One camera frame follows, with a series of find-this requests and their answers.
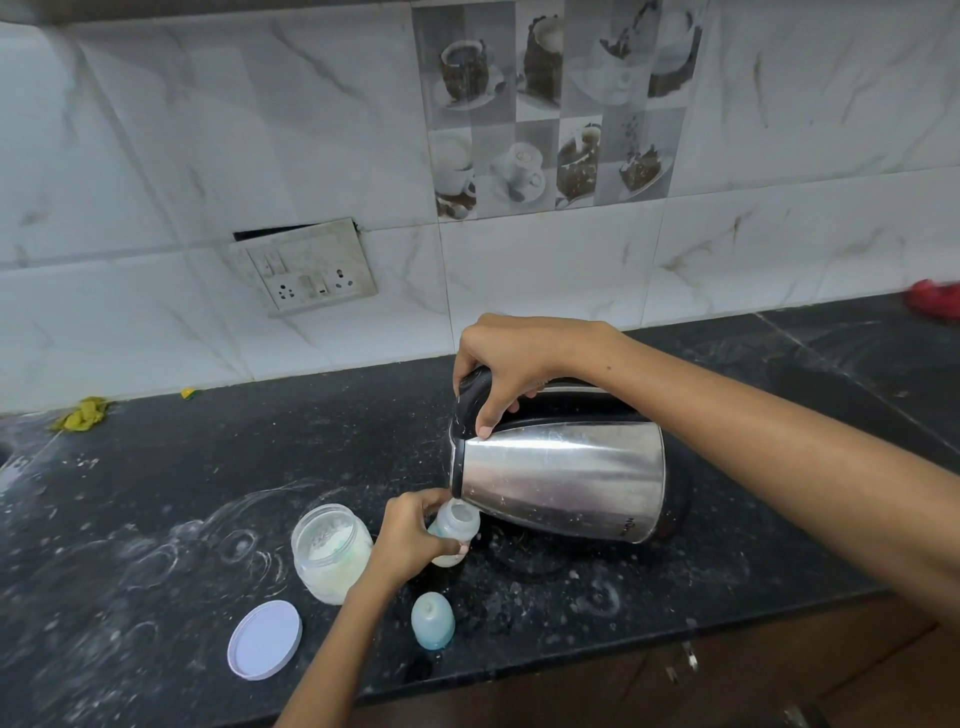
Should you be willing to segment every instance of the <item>yellow cloth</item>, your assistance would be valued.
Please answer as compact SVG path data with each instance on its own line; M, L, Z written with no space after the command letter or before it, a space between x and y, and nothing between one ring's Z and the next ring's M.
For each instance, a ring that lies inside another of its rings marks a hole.
M66 429L70 432L86 432L107 416L109 402L103 397L87 397L80 400L77 409L50 425L50 429Z

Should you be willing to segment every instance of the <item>red object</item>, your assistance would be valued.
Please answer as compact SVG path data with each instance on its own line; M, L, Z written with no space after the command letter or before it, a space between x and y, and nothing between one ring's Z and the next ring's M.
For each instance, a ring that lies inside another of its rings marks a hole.
M904 297L916 311L942 319L960 319L960 283L937 285L930 279L910 286Z

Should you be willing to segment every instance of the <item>kettle handle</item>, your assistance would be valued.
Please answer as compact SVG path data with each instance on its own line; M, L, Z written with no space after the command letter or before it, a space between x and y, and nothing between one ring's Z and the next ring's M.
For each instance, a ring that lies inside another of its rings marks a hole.
M454 410L450 435L469 440L476 437L477 415L487 402L493 387L493 372L489 367L479 366L460 380L460 396Z

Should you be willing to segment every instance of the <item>electric kettle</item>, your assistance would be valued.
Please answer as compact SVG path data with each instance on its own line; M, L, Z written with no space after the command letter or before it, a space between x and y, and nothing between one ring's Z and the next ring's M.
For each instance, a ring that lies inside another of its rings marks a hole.
M454 497L565 536L639 544L676 529L689 488L672 476L657 424L602 389L556 379L481 440L476 417L491 385L487 367L460 383L449 428Z

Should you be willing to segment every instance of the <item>white marble tile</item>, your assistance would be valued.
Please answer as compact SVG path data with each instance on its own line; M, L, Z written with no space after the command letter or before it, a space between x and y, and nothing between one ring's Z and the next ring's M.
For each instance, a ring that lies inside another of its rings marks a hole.
M960 279L960 168L667 201L643 324Z
M187 242L436 220L409 6L73 32Z
M76 43L0 23L0 267L176 245Z
M718 0L670 194L960 164L960 2Z
M0 273L0 412L250 378L183 253Z
M441 225L454 338L487 311L640 323L663 200Z
M361 244L377 294L268 318L217 250L191 251L257 378L382 364L453 352L437 224L368 231Z

